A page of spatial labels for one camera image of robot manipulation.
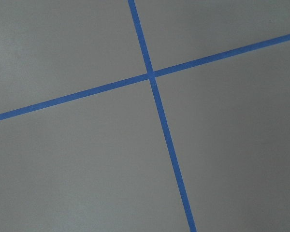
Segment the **blue tape strip lengthwise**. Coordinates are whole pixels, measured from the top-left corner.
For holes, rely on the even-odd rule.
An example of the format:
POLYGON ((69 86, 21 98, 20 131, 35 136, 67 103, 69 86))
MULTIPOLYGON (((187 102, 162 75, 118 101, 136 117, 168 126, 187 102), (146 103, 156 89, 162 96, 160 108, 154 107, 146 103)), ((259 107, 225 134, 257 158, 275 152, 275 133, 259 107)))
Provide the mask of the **blue tape strip lengthwise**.
POLYGON ((168 153, 169 153, 169 156, 170 156, 172 168, 173 168, 174 175, 175 175, 175 178, 176 178, 177 187, 178 187, 179 194, 180 194, 181 201, 182 201, 182 205, 183 205, 183 208, 184 208, 184 211, 185 211, 185 215, 186 215, 186 219, 187 219, 187 222, 188 222, 189 230, 191 232, 196 232, 197 231, 197 227, 196 227, 196 224, 195 224, 193 213, 191 211, 189 198, 188 198, 186 187, 185 187, 185 183, 184 183, 184 180, 183 180, 183 177, 182 177, 180 165, 179 165, 179 162, 178 162, 178 159, 177 159, 177 155, 176 155, 176 151, 175 151, 175 148, 174 148, 172 136, 171 136, 171 133, 170 133, 170 130, 169 130, 166 114, 165 114, 165 111, 164 111, 164 107, 163 107, 161 96, 160 96, 160 91, 159 91, 157 80, 156 80, 156 75, 155 75, 154 70, 153 70, 150 54, 149 54, 149 51, 148 51, 148 48, 147 48, 147 44, 146 44, 146 40, 145 40, 143 29, 142 29, 141 20, 140 20, 139 15, 138 15, 136 3, 133 0, 129 0, 128 1, 128 5, 129 5, 129 8, 130 8, 130 12, 131 12, 131 16, 132 16, 132 19, 133 19, 134 27, 135 27, 136 34, 137 34, 137 37, 138 37, 139 46, 140 46, 140 49, 141 49, 141 52, 142 52, 142 56, 143 56, 143 60, 144 60, 144 64, 145 64, 145 68, 146 68, 146 72, 147 72, 147 76, 148 76, 148 79, 149 79, 149 82, 150 82, 152 94, 153 94, 155 105, 156 105, 157 112, 158 112, 158 115, 159 115, 159 120, 160 120, 160 123, 161 123, 164 139, 165 139, 166 146, 167 146, 167 149, 168 149, 168 153))

